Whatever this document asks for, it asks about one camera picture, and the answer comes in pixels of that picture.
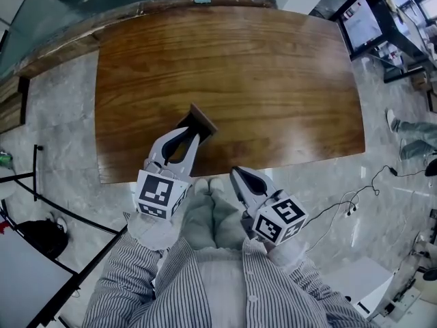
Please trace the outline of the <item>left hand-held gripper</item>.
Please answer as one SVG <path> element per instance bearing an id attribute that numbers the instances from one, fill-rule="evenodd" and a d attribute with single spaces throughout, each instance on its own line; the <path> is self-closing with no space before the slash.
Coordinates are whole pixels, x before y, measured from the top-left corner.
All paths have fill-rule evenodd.
<path id="1" fill-rule="evenodd" d="M 135 203 L 140 213 L 172 218 L 191 186 L 199 140 L 199 134 L 188 134 L 188 128 L 182 127 L 154 142 L 137 178 Z"/>

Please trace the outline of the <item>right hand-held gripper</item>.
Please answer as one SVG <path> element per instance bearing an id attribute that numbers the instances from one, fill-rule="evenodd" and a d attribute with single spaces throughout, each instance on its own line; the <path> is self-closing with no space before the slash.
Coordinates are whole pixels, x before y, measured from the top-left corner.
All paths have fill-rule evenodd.
<path id="1" fill-rule="evenodd" d="M 284 190 L 274 192 L 267 175 L 234 166 L 230 179 L 238 200 L 246 208 L 240 222 L 249 238 L 278 246 L 300 232 L 308 213 L 293 195 Z"/>

